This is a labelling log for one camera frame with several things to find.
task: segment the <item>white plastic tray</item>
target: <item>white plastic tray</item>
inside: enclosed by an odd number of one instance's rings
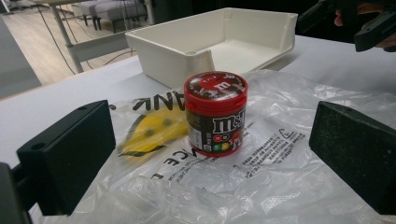
[[[224,8],[126,33],[143,72],[170,88],[205,71],[242,74],[294,47],[297,14]]]

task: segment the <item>floor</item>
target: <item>floor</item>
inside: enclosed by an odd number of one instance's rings
[[[69,7],[64,6],[62,9],[72,11]],[[56,20],[48,7],[28,7],[12,12],[14,13],[12,15],[3,15],[3,19],[42,85],[61,81],[77,72]],[[72,43],[113,34],[110,21],[101,20],[102,30],[95,31],[92,21],[88,21],[86,26],[82,18],[75,18],[71,13],[61,13],[61,17],[66,18],[63,19],[64,26]],[[135,25],[144,25],[145,22],[140,21]],[[123,22],[120,22],[118,30],[124,30],[123,26]],[[135,55],[135,51],[125,49],[89,60],[81,65],[84,71],[89,71]]]

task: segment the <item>white table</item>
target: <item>white table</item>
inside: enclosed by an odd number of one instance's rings
[[[308,77],[353,91],[396,93],[396,54],[382,49],[356,52],[351,44],[296,36],[294,50],[268,69]],[[15,151],[72,110],[107,99],[110,103],[168,90],[142,74],[137,57],[0,101],[0,161],[19,163]]]

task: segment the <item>m&m's container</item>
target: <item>m&m's container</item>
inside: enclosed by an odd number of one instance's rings
[[[184,84],[189,139],[210,157],[234,153],[242,145],[248,84],[228,72],[205,72]]]

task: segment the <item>transparent plastic bag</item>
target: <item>transparent plastic bag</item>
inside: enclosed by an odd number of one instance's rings
[[[163,140],[160,150],[119,157],[135,120],[147,113],[145,103],[142,112],[134,109],[139,101],[119,102],[112,111],[118,150],[72,216],[36,211],[38,223],[396,223],[367,205],[308,146],[318,101],[350,106],[396,128],[396,96],[343,91],[269,70],[245,78],[245,137],[234,154],[204,157],[182,134]],[[180,90],[162,97],[169,95],[183,105]]]
[[[167,144],[188,133],[184,105],[174,105],[169,100],[172,98],[167,99],[166,102],[169,104],[160,105],[158,102],[159,97],[158,95],[153,98],[158,105],[154,106],[155,108],[153,109],[147,106],[142,111],[143,113],[134,120],[134,124],[128,132],[122,130],[122,133],[117,134],[117,136],[123,136],[123,133],[127,133],[126,140],[121,141],[122,144],[119,146],[119,153],[122,156],[142,157],[162,149]],[[146,98],[133,101],[132,105],[142,105],[142,101],[149,103],[149,100],[149,98]],[[140,106],[133,106],[131,111],[137,111],[138,108]]]

